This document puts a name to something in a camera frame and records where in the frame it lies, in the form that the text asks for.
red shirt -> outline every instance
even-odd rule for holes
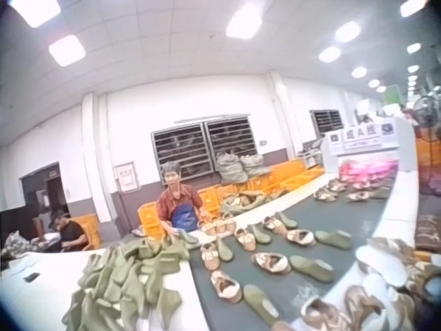
[[[181,184],[181,195],[178,199],[173,196],[172,190],[169,188],[161,193],[156,202],[156,211],[161,221],[171,221],[173,211],[178,205],[183,203],[190,203],[196,208],[203,206],[203,201],[198,191],[192,186]]]

phone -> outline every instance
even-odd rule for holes
[[[38,272],[33,272],[32,274],[30,274],[29,276],[26,276],[25,278],[23,278],[26,283],[31,283],[32,281],[34,281],[40,274]]]

blue apron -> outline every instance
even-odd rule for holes
[[[198,217],[191,203],[178,205],[172,214],[173,228],[184,229],[186,232],[195,231],[198,228]]]

ceiling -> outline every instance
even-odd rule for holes
[[[407,89],[407,67],[437,65],[436,20],[424,9],[400,16],[402,0],[267,0],[257,35],[229,39],[225,30],[243,0],[59,0],[61,14],[31,28],[12,8],[0,18],[0,145],[81,102],[88,91],[110,92],[166,79],[209,74],[264,74],[308,79],[378,98],[370,79]],[[334,32],[354,20],[362,29],[338,45]],[[48,52],[75,34],[86,57],[60,67]],[[406,47],[420,42],[421,51]],[[337,45],[342,56],[321,63]],[[363,65],[367,76],[351,77]]]

louvered vent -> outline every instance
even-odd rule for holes
[[[182,126],[152,133],[156,164],[162,175],[164,163],[177,161],[181,165],[181,178],[190,179],[213,172],[203,124]]]
[[[214,160],[222,152],[238,156],[257,154],[253,132],[247,117],[205,122]]]

